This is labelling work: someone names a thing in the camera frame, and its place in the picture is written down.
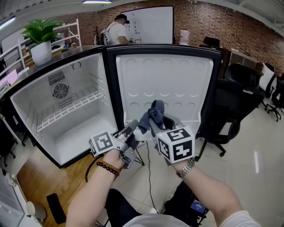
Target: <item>wire shelf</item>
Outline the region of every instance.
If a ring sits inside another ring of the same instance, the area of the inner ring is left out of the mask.
[[[76,111],[82,106],[102,97],[102,93],[100,93],[95,87],[90,86],[65,99],[62,99],[60,102],[53,104],[38,114],[37,132],[40,132],[69,113]]]

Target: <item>beaded bracelet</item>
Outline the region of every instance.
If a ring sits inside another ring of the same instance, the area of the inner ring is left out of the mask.
[[[116,177],[119,176],[119,170],[116,167],[112,166],[111,164],[108,164],[107,162],[105,162],[103,160],[98,161],[97,166],[105,168],[107,171],[110,171],[111,173],[115,174]]]

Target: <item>silver watch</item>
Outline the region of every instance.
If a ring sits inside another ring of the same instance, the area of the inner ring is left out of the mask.
[[[184,168],[182,168],[180,171],[176,172],[176,174],[182,178],[184,177],[186,174],[188,174],[188,172],[192,169],[192,167],[195,166],[195,162],[193,159],[188,159],[188,162],[186,164],[186,166]]]

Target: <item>black cap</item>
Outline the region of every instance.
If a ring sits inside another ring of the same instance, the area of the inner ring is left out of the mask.
[[[116,16],[115,20],[117,20],[117,19],[125,19],[125,20],[127,20],[127,16],[124,15],[124,14],[119,14],[119,15]]]

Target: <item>tile floor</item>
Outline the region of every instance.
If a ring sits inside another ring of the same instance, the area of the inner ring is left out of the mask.
[[[242,206],[264,227],[280,227],[284,223],[284,119],[276,122],[262,105],[241,123],[239,134],[224,145],[227,153],[219,157],[219,150],[208,144],[197,163],[203,172],[229,185],[238,195]],[[196,141],[198,153],[203,140]],[[26,148],[16,148],[16,159],[11,157],[8,171],[16,174],[36,148],[30,141]],[[155,207],[163,209],[168,193],[173,193],[181,182],[171,167],[149,142],[152,196]],[[140,213],[155,212],[149,194],[149,170],[146,146],[138,148],[145,166],[134,163],[131,170],[123,170],[114,182],[129,203]],[[99,221],[106,220],[104,210]],[[202,227],[215,227],[214,217],[209,213]]]

